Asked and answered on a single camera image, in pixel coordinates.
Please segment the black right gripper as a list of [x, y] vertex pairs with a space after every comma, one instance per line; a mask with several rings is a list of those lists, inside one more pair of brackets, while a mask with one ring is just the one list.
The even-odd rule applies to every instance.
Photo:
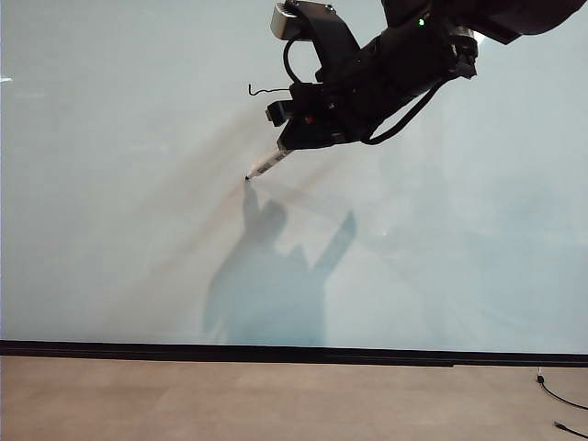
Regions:
[[294, 101], [269, 104], [266, 117], [274, 127], [288, 121], [277, 139], [280, 150], [371, 143], [378, 127], [411, 101], [416, 105], [408, 119], [443, 84], [475, 76], [477, 56], [471, 30], [417, 18], [385, 29], [319, 83], [296, 88]]

